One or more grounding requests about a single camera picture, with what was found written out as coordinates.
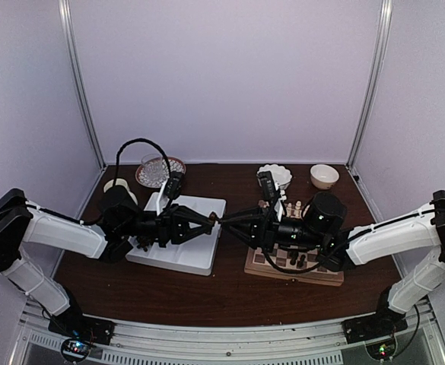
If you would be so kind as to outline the white plastic compartment tray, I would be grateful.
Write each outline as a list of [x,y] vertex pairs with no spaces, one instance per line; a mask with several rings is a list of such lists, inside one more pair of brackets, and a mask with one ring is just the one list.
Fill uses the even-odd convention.
[[[214,212],[219,217],[225,213],[227,204],[223,199],[188,195],[181,195],[174,202],[185,205],[202,215],[208,216]],[[126,259],[130,262],[172,271],[209,276],[212,272],[220,234],[221,226],[216,224],[209,235],[203,234],[180,245],[168,243],[165,248],[154,244],[147,250],[139,249],[137,241],[131,238],[129,242],[133,249],[126,255]]]

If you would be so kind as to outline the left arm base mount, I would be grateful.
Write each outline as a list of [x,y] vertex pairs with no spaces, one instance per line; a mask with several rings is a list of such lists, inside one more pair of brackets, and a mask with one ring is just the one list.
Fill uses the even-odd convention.
[[48,329],[69,338],[109,345],[113,337],[115,323],[106,319],[86,316],[75,299],[70,299],[69,304],[70,307],[65,312],[50,317]]

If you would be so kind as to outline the dark pawn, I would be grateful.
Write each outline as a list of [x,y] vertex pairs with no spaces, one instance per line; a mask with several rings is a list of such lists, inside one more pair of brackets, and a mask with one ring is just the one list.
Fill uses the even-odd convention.
[[304,266],[304,263],[305,263],[305,256],[302,255],[297,263],[297,267],[302,268]]

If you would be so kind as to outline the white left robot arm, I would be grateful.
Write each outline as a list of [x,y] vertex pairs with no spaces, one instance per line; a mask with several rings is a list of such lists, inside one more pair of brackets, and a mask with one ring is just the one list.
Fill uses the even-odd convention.
[[0,199],[0,274],[40,303],[71,337],[88,330],[75,297],[45,275],[24,251],[37,243],[116,263],[127,259],[194,275],[211,274],[226,208],[223,199],[182,195],[170,202],[155,192],[145,208],[124,186],[105,191],[95,224],[41,208],[20,189]]

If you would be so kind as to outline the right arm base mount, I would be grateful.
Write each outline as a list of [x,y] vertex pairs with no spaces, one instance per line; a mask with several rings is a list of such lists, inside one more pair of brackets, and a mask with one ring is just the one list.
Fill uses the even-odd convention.
[[389,292],[391,287],[385,289],[378,300],[374,314],[355,317],[342,322],[343,332],[348,344],[360,341],[369,341],[408,328],[404,313],[398,313],[389,307]]

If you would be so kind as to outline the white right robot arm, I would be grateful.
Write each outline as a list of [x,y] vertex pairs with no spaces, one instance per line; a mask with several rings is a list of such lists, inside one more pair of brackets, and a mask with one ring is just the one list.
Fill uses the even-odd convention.
[[220,219],[221,226],[265,255],[274,245],[315,249],[314,271],[333,272],[367,264],[383,256],[428,247],[430,252],[401,281],[382,294],[383,302],[369,318],[374,335],[385,335],[422,297],[445,281],[445,190],[414,211],[378,224],[342,229],[347,208],[330,192],[316,193],[299,218],[267,208],[250,208]]

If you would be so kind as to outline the dark chess piece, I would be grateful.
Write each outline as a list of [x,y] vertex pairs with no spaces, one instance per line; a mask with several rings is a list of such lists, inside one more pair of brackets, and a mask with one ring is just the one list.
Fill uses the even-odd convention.
[[292,252],[291,253],[290,264],[291,265],[296,265],[297,259],[298,259],[298,252]]

